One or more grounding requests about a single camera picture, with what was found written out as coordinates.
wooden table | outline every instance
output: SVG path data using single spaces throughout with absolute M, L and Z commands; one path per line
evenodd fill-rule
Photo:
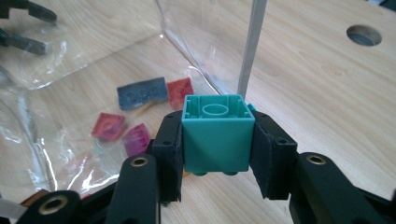
M 76 1 L 68 2 L 64 8 L 70 12 Z M 97 7 L 98 14 L 94 15 L 96 19 L 99 18 L 98 15 L 107 15 L 106 7 L 108 10 L 120 7 L 96 5 L 93 2 L 83 4 Z M 57 3 L 52 3 L 49 7 L 58 10 L 62 8 Z M 147 14 L 151 8 L 139 5 L 135 7 L 145 9 Z M 108 22 L 108 27 L 120 24 L 118 19 L 125 16 L 122 13 L 128 14 L 128 11 L 120 10 L 119 17 L 111 13 L 107 15 L 111 18 L 104 20 Z M 62 17 L 58 28 L 72 29 L 70 24 L 77 21 L 95 22 L 90 16 L 68 18 L 66 13 L 60 15 Z M 147 16 L 142 20 L 150 21 L 149 24 L 159 24 L 156 22 L 160 19 Z M 270 115 L 299 144 L 299 152 L 312 151 L 330 157 L 354 185 L 387 199 L 396 188 L 395 21 L 394 12 L 364 1 L 268 1 L 247 90 L 247 101 L 259 111 Z M 348 27 L 356 24 L 375 28 L 382 36 L 381 43 L 374 47 L 364 47 L 348 39 Z M 66 35 L 68 43 L 77 43 L 68 46 L 75 51 L 75 55 L 78 52 L 89 52 L 87 54 L 91 56 L 82 55 L 81 58 L 85 61 L 81 62 L 76 58 L 65 59 L 54 69 L 53 74 L 62 77 L 66 74 L 65 71 L 69 71 L 72 76 L 37 91 L 34 89 L 51 83 L 52 79 L 46 79 L 49 78 L 47 75 L 39 78 L 29 76 L 31 73 L 28 71 L 43 74 L 39 72 L 42 66 L 38 64 L 44 62 L 39 62 L 40 59 L 25 60 L 27 64 L 21 67 L 15 58 L 0 55 L 2 66 L 14 75 L 14 82 L 19 87 L 31 89 L 31 110 L 37 116 L 38 130 L 46 135 L 45 146 L 52 158 L 56 158 L 59 151 L 49 149 L 59 147 L 59 142 L 51 141 L 50 138 L 53 136 L 53 139 L 59 139 L 59 130 L 71 133 L 65 135 L 68 137 L 65 142 L 79 141 L 81 146 L 92 148 L 92 140 L 87 139 L 90 139 L 90 129 L 100 111 L 121 113 L 127 116 L 127 122 L 131 125 L 145 122 L 155 136 L 161 118 L 172 111 L 170 106 L 146 105 L 134 111 L 121 112 L 115 89 L 125 83 L 157 77 L 159 74 L 165 74 L 168 81 L 175 80 L 180 77 L 180 69 L 182 75 L 196 75 L 189 68 L 186 59 L 174 48 L 163 47 L 156 57 L 147 49 L 156 49 L 156 45 L 170 46 L 161 42 L 167 40 L 160 37 L 158 26 L 142 28 L 137 22 L 126 26 L 126 31 L 120 33 L 111 30 L 111 34 L 124 41 L 110 41 L 109 44 L 108 40 L 99 36 L 106 28 L 104 26 L 103 30 L 98 31 L 87 26 L 84 33 Z M 142 41 L 137 41 L 131 47 L 131 35 L 134 41 Z M 150 42 L 149 37 L 153 36 L 154 41 Z M 73 42 L 72 39 L 77 37 L 78 41 Z M 169 66 L 174 61 L 177 61 L 178 66 Z M 140 69 L 142 64 L 145 65 L 145 70 Z M 34 82 L 31 80 L 35 78 L 38 84 L 32 85 Z M 3 171 L 24 171 L 30 167 L 29 149 L 24 149 L 24 153 L 26 158 L 21 156 L 21 160 L 24 158 L 26 167 L 5 162 L 5 158 L 16 157 L 21 155 L 20 152 L 18 155 L 2 156 L 0 164 L 1 179 L 12 178 L 11 184 L 2 180 L 0 191 L 4 197 L 16 202 L 32 193 L 32 188 L 16 191 L 15 187 L 19 183 L 26 182 L 20 181 L 20 176 L 12 177 Z M 75 165 L 85 164 L 81 163 L 83 159 L 95 156 L 84 154 L 85 151 L 74 153 L 72 162 Z M 117 161 L 120 158 L 117 155 L 110 159 Z M 85 165 L 88 171 L 99 169 L 95 163 L 91 167 Z M 109 166 L 107 170 L 115 175 L 117 167 L 110 169 Z M 70 182 L 73 176 L 67 175 L 69 170 L 53 165 L 52 171 L 58 179 L 50 178 L 50 183 L 46 185 L 48 188 L 59 189 L 62 185 L 59 178 L 62 177 L 66 179 L 65 182 L 68 181 L 63 186 L 81 190 L 83 178 Z M 84 192 L 90 193 L 97 189 L 91 187 Z M 171 203 L 163 208 L 162 220 L 163 223 L 292 222 L 288 202 L 262 199 L 251 171 L 236 176 L 217 173 L 203 177 L 188 175 L 183 179 L 182 202 Z

purple block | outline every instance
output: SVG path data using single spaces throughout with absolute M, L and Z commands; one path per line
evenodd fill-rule
M 149 140 L 149 131 L 144 123 L 133 127 L 122 137 L 122 143 L 125 145 L 128 157 L 145 153 L 149 145 Z

transparent plastic bin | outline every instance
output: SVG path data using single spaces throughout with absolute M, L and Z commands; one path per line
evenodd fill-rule
M 45 55 L 0 48 L 0 193 L 15 202 L 38 189 L 83 197 L 117 180 L 125 148 L 91 136 L 100 113 L 123 115 L 127 131 L 145 123 L 155 137 L 172 112 L 168 102 L 120 110 L 117 87 L 189 77 L 195 94 L 245 95 L 266 3 L 34 2 L 56 24 L 20 9 L 0 21 L 48 47 Z

light wood surface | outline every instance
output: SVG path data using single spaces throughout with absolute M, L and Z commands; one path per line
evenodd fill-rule
M 49 169 L 46 186 L 51 190 L 66 186 L 87 194 L 105 186 L 95 186 L 100 181 L 104 183 L 103 178 L 117 174 L 114 163 L 122 161 L 124 156 L 116 151 L 119 143 L 104 147 L 110 148 L 108 151 L 92 152 L 100 149 L 100 143 L 89 135 L 101 111 L 126 116 L 130 126 L 145 122 L 152 137 L 162 117 L 172 111 L 169 104 L 162 103 L 122 112 L 118 109 L 116 88 L 153 77 L 164 76 L 171 81 L 200 75 L 161 36 L 161 18 L 158 12 L 151 11 L 156 7 L 153 2 L 129 6 L 136 8 L 135 18 L 141 23 L 128 22 L 125 31 L 119 34 L 111 27 L 123 23 L 117 18 L 127 17 L 128 10 L 116 13 L 120 6 L 110 4 L 111 1 L 66 2 L 63 2 L 66 7 L 60 3 L 48 6 L 60 15 L 61 28 L 55 30 L 67 34 L 64 38 L 68 43 L 75 43 L 70 49 L 75 54 L 71 55 L 86 52 L 89 57 L 81 56 L 82 62 L 65 57 L 55 69 L 55 77 L 48 76 L 48 67 L 42 66 L 45 59 L 24 54 L 26 64 L 21 65 L 17 49 L 0 49 L 0 64 L 13 76 L 16 89 L 31 89 L 28 95 L 35 125 L 46 136 L 41 146 L 47 150 L 48 157 L 58 158 Z M 215 2 L 226 10 L 238 8 L 238 1 L 233 5 L 227 5 L 227 1 Z M 73 7 L 78 4 L 90 4 L 95 10 L 73 17 Z M 233 15 L 232 20 L 241 24 L 247 21 L 246 17 L 240 13 Z M 81 26 L 70 25 L 83 21 L 92 26 L 80 30 Z M 396 189 L 395 21 L 396 13 L 359 0 L 268 1 L 247 90 L 247 101 L 270 115 L 299 144 L 299 152 L 313 151 L 330 157 L 354 185 L 387 199 Z M 15 24 L 1 22 L 3 28 Z M 346 31 L 356 24 L 375 28 L 382 35 L 382 42 L 374 47 L 353 43 Z M 109 32 L 123 41 L 101 39 L 101 32 Z M 38 39 L 45 35 L 30 37 Z M 20 56 L 9 58 L 6 53 Z M 71 75 L 53 82 L 64 74 Z M 38 84 L 32 85 L 35 79 Z M 210 92 L 202 80 L 195 80 L 196 90 Z M 48 87 L 32 90 L 51 82 Z M 17 93 L 8 94 L 8 91 L 0 91 L 2 100 L 18 98 Z M 73 149 L 73 153 L 61 150 L 60 155 L 60 150 L 54 149 L 60 145 Z M 0 146 L 16 145 L 2 141 Z M 26 148 L 12 153 L 0 157 L 0 192 L 3 197 L 20 202 L 35 190 L 26 172 L 32 166 L 30 151 Z M 10 158 L 20 158 L 22 162 L 12 162 Z M 94 162 L 84 163 L 85 159 Z M 64 160 L 70 160 L 68 167 L 57 166 L 57 162 L 63 164 Z M 81 165 L 83 175 L 75 178 Z M 100 181 L 81 189 L 89 174 Z M 182 202 L 163 207 L 162 222 L 292 223 L 292 220 L 288 202 L 264 200 L 253 174 L 248 171 L 236 176 L 214 173 L 184 177 Z

